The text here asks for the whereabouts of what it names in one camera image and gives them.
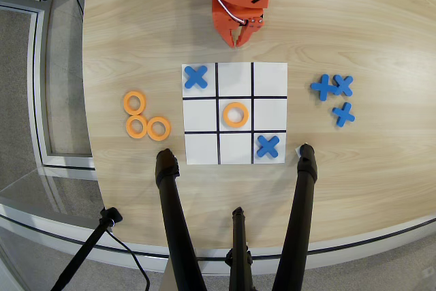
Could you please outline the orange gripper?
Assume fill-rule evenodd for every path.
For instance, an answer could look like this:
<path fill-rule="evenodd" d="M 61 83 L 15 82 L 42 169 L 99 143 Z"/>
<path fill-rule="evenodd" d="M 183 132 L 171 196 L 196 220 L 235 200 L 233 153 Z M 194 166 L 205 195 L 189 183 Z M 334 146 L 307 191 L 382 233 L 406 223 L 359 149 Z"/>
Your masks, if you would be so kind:
<path fill-rule="evenodd" d="M 268 3 L 269 0 L 212 0 L 214 27 L 230 48 L 243 46 L 264 26 Z"/>

